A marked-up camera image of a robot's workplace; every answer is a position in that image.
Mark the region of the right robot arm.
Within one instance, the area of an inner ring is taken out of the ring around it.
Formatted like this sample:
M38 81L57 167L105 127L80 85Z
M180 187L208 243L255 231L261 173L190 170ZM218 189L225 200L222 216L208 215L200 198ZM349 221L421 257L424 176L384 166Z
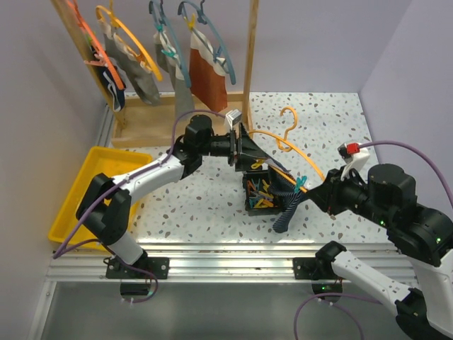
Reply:
M386 230L387 239L408 258L418 287L399 283L359 260L337 242L315 255L313 279L344 278L379 301L411 339L452 338L452 220L418 203L415 179L394 164L373 166L364 181L341 169L307 196L321 211L350 211Z

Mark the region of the blue-grey hanger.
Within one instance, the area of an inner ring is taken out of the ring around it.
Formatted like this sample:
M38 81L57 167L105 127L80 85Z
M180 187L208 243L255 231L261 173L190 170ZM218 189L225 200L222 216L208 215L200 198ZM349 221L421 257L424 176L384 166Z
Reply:
M188 30L195 37L195 47L200 48L200 55L219 75L229 77L231 85L236 84L236 72L229 51L217 27L204 12L204 1L197 5L193 1L181 1L178 5L177 14L185 21ZM202 33L197 24L207 26L216 45Z

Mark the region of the yellow plastic hanger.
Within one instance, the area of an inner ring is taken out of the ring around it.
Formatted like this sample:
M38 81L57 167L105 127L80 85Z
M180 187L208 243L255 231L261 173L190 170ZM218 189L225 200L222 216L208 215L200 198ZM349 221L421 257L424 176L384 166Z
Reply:
M298 114L296 110L291 107L291 106L285 106L283 109L280 110L280 116L283 116L283 114L289 111L292 113L292 116L294 118L293 124L285 130L285 133L283 136L276 135L275 133L269 132L269 131L264 131L264 130L250 130L249 134L254 135L254 134L259 134L259 135L266 135L268 137L273 138L276 143L277 143L277 148L282 151L282 152L291 152L294 151L296 152L299 156L301 156L308 164L309 166L317 173L318 177L324 181L326 179L325 175L323 174L322 170L318 167L318 165L303 151L300 150L294 143L290 142L288 140L288 134L290 131L294 130L298 124Z

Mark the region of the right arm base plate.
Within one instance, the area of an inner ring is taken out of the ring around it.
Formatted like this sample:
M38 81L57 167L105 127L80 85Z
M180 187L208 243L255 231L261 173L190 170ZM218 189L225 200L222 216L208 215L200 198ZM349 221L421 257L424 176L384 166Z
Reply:
M335 280L331 262L315 257L297 257L292 259L292 269L296 280Z

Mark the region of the navy striped underwear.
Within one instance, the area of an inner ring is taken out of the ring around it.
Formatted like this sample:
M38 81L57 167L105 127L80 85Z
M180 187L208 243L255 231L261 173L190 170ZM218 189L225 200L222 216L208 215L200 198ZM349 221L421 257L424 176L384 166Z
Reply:
M280 216L273 223L273 230L277 233L287 232L289 223L294 217L298 206L303 203L307 196L273 166L268 167L270 179L269 192L274 195L280 203Z

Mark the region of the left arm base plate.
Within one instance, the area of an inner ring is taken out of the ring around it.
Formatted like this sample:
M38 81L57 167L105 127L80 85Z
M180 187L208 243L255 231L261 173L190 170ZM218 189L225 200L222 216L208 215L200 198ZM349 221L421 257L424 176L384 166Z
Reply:
M133 265L124 265L118 258L104 258L107 266L107 279L151 279L165 280L168 278L169 258L148 257L140 259Z

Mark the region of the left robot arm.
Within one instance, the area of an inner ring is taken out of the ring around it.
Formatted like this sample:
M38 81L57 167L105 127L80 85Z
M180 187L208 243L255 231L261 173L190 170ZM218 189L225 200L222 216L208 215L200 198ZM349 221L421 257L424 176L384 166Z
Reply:
M210 110L186 113L190 121L182 135L173 134L171 147L158 159L114 177L94 176L81 200L76 218L122 264L131 278L149 271L146 251L127 231L130 208L144 196L196 172L203 157L224 157L236 171L256 163L272 165L270 155L251 138L243 123L223 134L214 133Z

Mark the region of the rust orange underwear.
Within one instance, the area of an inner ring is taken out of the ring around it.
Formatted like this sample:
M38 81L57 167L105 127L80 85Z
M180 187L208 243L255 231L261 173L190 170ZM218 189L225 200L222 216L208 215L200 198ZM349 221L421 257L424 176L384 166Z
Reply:
M223 57L215 55L207 37L193 28L190 35L190 89L211 111L222 111L228 105L224 61Z

